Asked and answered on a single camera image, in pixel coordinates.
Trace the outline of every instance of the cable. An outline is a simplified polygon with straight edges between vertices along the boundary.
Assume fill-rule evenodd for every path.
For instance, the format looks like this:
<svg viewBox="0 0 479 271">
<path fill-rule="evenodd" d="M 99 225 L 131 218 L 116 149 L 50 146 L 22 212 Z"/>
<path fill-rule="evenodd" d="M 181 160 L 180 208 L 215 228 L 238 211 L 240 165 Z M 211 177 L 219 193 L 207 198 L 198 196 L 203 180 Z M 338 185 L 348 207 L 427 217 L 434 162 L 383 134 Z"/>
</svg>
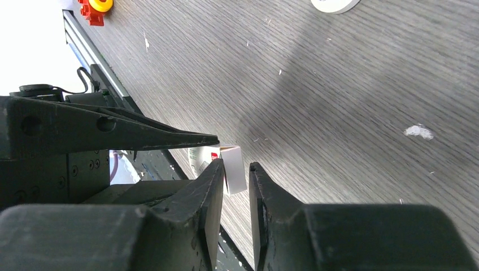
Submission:
<svg viewBox="0 0 479 271">
<path fill-rule="evenodd" d="M 84 75 L 86 75 L 88 77 L 88 80 L 90 80 L 90 83 L 93 84 L 94 80 L 93 80 L 91 74 L 84 67 L 80 67 L 76 70 L 76 74 L 78 75 L 81 82 L 83 83 L 83 86 L 85 87 L 85 91 L 83 91 L 83 92 L 70 92 L 70 91 L 66 91 L 66 90 L 64 90 L 64 89 L 62 89 L 58 86 L 54 86 L 53 88 L 61 90 L 62 92 L 65 92 L 65 93 L 68 93 L 68 94 L 83 94 L 83 93 L 86 93 L 88 91 L 88 83 L 86 82 L 85 78 L 83 77 L 82 72 L 83 72 Z"/>
</svg>

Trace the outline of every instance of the yellow ring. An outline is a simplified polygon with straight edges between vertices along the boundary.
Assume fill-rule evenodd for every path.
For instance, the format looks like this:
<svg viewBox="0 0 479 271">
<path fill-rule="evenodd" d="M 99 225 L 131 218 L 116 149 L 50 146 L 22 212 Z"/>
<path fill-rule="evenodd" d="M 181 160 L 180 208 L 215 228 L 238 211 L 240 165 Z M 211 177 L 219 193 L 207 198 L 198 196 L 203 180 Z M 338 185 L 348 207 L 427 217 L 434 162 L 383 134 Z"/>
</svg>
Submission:
<svg viewBox="0 0 479 271">
<path fill-rule="evenodd" d="M 92 8 L 99 12 L 107 12 L 113 6 L 113 0 L 88 0 Z"/>
</svg>

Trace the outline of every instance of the gray wood grain surface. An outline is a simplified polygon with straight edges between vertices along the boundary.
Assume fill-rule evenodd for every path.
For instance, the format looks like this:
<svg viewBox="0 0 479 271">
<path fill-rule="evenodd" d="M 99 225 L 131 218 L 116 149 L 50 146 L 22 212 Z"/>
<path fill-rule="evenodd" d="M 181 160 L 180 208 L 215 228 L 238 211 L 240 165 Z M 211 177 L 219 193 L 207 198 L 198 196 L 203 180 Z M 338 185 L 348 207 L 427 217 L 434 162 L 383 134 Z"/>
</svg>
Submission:
<svg viewBox="0 0 479 271">
<path fill-rule="evenodd" d="M 478 259 L 476 1 L 116 0 L 84 25 L 149 117 L 240 145 L 307 203 L 440 207 Z M 418 123 L 434 138 L 403 134 Z M 222 223 L 251 262 L 247 198 Z"/>
</svg>

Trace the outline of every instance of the white scratch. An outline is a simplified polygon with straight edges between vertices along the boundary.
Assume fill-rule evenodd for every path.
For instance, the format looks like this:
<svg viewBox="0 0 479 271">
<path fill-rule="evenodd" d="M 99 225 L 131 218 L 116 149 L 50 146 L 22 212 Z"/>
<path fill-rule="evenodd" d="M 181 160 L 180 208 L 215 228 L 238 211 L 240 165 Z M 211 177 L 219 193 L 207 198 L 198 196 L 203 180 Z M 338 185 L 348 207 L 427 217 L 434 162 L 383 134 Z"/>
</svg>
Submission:
<svg viewBox="0 0 479 271">
<path fill-rule="evenodd" d="M 434 138 L 433 133 L 420 123 L 404 130 L 404 135 L 415 137 L 421 136 L 425 140 L 431 140 Z"/>
<path fill-rule="evenodd" d="M 148 53 L 148 48 L 150 47 L 150 43 L 146 39 L 146 34 L 145 31 L 143 31 L 143 37 L 145 38 L 145 46 L 146 46 L 146 52 Z"/>
</svg>

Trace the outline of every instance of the white wall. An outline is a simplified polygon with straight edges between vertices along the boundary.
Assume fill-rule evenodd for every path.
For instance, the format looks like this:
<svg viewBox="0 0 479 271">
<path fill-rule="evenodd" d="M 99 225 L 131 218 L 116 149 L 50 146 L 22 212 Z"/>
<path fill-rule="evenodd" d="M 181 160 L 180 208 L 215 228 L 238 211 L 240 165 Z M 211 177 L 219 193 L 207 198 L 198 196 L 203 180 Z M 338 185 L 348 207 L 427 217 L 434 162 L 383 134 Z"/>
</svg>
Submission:
<svg viewBox="0 0 479 271">
<path fill-rule="evenodd" d="M 18 12 L 3 12 L 0 16 L 0 95 L 28 84 L 83 91 L 76 74 L 80 62 L 66 45 L 58 2 L 26 0 L 15 2 L 14 6 Z"/>
</svg>

